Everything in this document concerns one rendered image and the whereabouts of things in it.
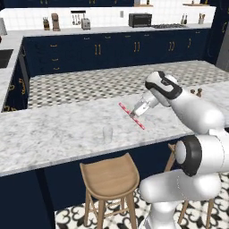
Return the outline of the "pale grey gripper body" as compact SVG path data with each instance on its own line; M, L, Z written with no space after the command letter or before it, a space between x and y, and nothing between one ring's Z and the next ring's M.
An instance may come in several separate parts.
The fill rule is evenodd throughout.
M143 115L147 110L149 109L148 103L141 99L133 108L131 111L132 116L141 116Z

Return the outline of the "red white striped straw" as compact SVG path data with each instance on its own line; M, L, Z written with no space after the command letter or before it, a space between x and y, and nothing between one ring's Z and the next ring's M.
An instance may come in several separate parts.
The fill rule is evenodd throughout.
M128 115L130 116L130 118L136 123L138 124L138 126L142 129L142 130L145 130L145 127L142 123L140 123L140 121L135 118L135 117L131 117L131 111L127 109L127 107L125 105L123 105L121 102L118 104L121 109Z

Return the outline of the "wooden bar stool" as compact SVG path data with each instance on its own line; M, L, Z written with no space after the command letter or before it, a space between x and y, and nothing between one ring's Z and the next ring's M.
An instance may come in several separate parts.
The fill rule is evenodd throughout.
M103 228L104 218L128 211L131 228L137 229L133 193L140 183L140 175L131 155L102 160L96 163L80 163L81 175L86 187L84 225L88 224L89 212L93 212L98 224ZM115 205L121 209L105 213L110 206L108 200L119 199Z
M171 145L171 144L168 143L168 147L171 149L171 154L170 154L170 157L169 157L169 159L167 161L167 164L166 164L164 172L170 171L172 166L173 166L173 164L174 164L174 161L175 161L175 156L174 156L175 145ZM181 212L181 214L179 216L179 219L178 219L178 225L181 225L181 223L182 223L182 219L183 219L184 213L185 213L185 211L186 211L186 209L188 207L188 203L189 203L189 201L185 200L183 205L182 205L182 212ZM210 217L211 217L213 206L214 206L214 200L210 199L209 202L208 202L208 213L207 213L206 229L209 229Z

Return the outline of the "dark blue base cupboards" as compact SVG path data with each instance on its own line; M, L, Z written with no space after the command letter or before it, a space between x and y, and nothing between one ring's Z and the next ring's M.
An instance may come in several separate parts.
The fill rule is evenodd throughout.
M200 60L208 29L27 37L29 76Z

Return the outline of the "black hob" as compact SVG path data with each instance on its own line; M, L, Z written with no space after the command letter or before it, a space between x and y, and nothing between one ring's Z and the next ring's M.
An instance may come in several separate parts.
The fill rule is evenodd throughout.
M154 24L151 26L154 29L173 29L173 28L187 28L185 24L172 23L172 24Z

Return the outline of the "black toaster oven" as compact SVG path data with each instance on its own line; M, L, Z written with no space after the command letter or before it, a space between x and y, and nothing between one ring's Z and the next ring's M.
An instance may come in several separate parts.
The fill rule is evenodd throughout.
M133 28L150 27L152 20L151 13L130 13L129 26Z

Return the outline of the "grey fridge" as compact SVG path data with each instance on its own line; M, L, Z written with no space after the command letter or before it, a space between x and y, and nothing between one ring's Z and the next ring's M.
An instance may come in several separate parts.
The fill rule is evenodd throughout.
M216 61L216 67L225 72L229 72L229 37L224 38Z

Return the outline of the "silver toaster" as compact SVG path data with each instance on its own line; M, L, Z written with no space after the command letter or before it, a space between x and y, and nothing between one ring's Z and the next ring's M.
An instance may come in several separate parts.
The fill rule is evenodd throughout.
M90 29L90 20L88 18L82 18L81 19L81 28L83 30L89 30Z

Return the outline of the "dark blue tall cupboard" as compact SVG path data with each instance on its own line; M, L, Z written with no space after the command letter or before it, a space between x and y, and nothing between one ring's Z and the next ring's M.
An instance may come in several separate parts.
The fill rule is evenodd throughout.
M200 2L216 7L204 54L205 61L215 64L229 23L229 0L200 0Z

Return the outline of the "dark blue side cupboards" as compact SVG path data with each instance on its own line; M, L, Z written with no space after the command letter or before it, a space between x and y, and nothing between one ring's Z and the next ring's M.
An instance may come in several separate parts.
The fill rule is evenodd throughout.
M3 105L4 112L12 112L28 108L28 91L24 80L20 60L16 61L13 76L10 81Z

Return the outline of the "black sink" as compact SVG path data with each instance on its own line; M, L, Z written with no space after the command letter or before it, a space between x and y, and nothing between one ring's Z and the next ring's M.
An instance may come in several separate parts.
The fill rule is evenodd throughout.
M12 53L12 49L0 50L0 69L4 69L7 67Z

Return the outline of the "dark blue island base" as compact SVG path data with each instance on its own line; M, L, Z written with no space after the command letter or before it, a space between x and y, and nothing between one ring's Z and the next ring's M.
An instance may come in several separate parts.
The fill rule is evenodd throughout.
M0 178L0 229L55 229L54 212L85 201L80 164L120 157L124 151Z

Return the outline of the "white lamp shade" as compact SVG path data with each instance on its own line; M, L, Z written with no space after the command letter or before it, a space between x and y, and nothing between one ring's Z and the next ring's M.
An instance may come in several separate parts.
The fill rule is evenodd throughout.
M0 36L7 35L6 27L4 25L4 18L0 17Z

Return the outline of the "rail with hanging tools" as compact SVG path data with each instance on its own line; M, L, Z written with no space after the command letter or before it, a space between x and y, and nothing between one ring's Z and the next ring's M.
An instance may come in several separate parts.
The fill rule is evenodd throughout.
M86 14L86 12L83 10L71 11L72 24L73 25L80 25L81 19L85 17L85 14Z

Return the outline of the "dark blue wall cupboards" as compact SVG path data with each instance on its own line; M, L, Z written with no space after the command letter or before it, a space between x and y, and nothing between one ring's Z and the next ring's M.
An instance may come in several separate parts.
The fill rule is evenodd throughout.
M34 7L133 6L134 0L0 0L0 9Z

